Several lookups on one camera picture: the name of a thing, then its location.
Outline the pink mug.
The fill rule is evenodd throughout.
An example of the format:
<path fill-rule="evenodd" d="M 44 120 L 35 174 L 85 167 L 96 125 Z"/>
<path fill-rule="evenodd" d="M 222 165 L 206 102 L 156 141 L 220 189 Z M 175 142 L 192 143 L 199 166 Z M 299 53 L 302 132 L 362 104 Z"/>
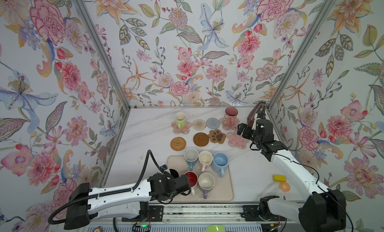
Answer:
<path fill-rule="evenodd" d="M 238 115 L 238 110 L 234 107 L 228 107 L 226 110 L 225 110 L 225 115 L 224 117 L 229 117 L 229 118 L 237 118 L 237 115 Z"/>

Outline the light blue mug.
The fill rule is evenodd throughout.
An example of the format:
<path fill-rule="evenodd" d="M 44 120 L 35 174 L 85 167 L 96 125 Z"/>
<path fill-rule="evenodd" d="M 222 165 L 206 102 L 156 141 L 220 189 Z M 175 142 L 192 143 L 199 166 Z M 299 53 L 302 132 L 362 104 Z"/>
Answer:
<path fill-rule="evenodd" d="M 225 176 L 228 166 L 229 166 L 229 158 L 225 153 L 217 152 L 213 155 L 213 162 L 212 162 L 211 168 L 221 178 Z"/>

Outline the white mug green outside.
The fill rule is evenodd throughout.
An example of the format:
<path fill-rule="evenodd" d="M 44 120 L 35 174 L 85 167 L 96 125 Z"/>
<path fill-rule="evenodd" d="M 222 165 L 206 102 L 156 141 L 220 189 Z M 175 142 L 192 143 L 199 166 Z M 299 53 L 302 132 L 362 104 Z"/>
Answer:
<path fill-rule="evenodd" d="M 178 128 L 184 128 L 187 123 L 187 115 L 183 112 L 175 114 L 175 123 Z"/>

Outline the black mug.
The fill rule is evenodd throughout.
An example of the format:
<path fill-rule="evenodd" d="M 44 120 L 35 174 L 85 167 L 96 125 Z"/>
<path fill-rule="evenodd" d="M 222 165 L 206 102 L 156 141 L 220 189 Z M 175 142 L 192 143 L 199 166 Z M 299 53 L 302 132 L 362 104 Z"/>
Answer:
<path fill-rule="evenodd" d="M 169 169 L 171 176 L 176 179 L 179 177 L 179 173 L 175 169 Z"/>

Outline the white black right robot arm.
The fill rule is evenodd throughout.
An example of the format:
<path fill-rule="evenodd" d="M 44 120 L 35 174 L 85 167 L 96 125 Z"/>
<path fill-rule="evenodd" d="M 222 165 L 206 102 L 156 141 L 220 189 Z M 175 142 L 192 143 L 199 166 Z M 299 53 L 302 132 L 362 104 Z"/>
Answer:
<path fill-rule="evenodd" d="M 253 126 L 241 123 L 237 134 L 252 142 L 252 151 L 260 151 L 277 166 L 304 200 L 300 204 L 278 196 L 263 197 L 259 202 L 259 217 L 267 221 L 280 216 L 299 223 L 306 232 L 336 232 L 346 228 L 349 216 L 345 195 L 321 183 L 308 171 L 311 166 L 299 163 L 282 142 L 275 140 L 269 120 L 258 119 Z"/>

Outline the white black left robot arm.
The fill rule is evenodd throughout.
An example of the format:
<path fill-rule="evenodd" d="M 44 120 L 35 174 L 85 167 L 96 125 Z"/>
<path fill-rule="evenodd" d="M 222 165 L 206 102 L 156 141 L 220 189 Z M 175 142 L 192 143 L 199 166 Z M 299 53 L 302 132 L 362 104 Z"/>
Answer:
<path fill-rule="evenodd" d="M 138 221 L 151 214 L 150 202 L 171 202 L 176 196 L 187 196 L 191 192 L 187 176 L 174 178 L 169 173 L 156 173 L 137 184 L 112 188 L 91 188 L 89 183 L 84 183 L 70 195 L 67 204 L 51 213 L 48 224 L 64 224 L 65 230 L 74 230 L 100 219 Z"/>

